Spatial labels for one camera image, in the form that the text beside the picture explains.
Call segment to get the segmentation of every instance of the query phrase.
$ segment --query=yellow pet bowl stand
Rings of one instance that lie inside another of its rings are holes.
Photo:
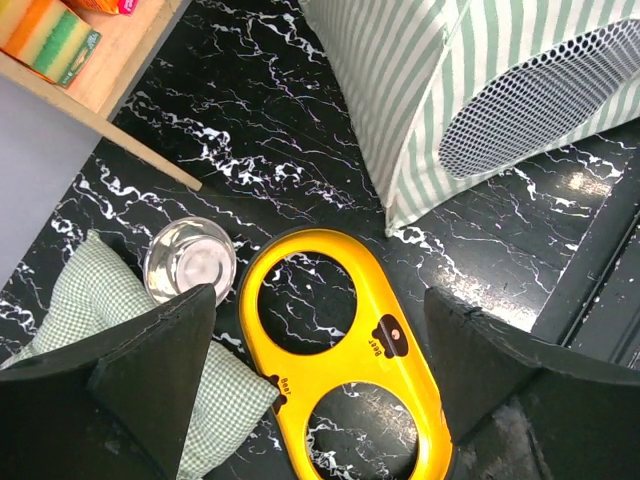
[[[316,252],[338,262],[356,290],[356,314],[346,336],[330,350],[295,355],[276,345],[258,314],[258,292],[269,270],[285,257]],[[412,480],[443,480],[453,447],[438,388],[402,308],[373,254],[355,238],[328,229],[286,233],[263,248],[249,265],[239,296],[240,322],[259,372],[277,380],[276,418],[296,474],[320,480],[307,451],[307,425],[318,402],[334,388],[363,382],[387,389],[412,415],[418,459]]]

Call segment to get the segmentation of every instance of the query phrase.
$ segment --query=green and white striped bag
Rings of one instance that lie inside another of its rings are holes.
[[[640,0],[303,0],[392,235],[640,114]]]

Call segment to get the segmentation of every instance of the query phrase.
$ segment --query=mesh panel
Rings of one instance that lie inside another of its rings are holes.
[[[589,119],[640,71],[640,21],[580,35],[513,67],[455,117],[442,166],[464,179],[528,157]]]

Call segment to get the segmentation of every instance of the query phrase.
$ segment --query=metal bowl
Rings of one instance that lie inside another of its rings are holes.
[[[164,227],[144,260],[144,285],[158,304],[196,285],[212,283],[220,305],[235,275],[236,252],[229,235],[201,217],[182,218]]]

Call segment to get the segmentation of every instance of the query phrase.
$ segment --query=checkered cloth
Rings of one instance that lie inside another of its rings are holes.
[[[1,368],[95,335],[155,306],[122,259],[89,231],[62,270],[38,333]],[[277,388],[211,342],[177,479],[199,479],[224,462],[277,396]]]

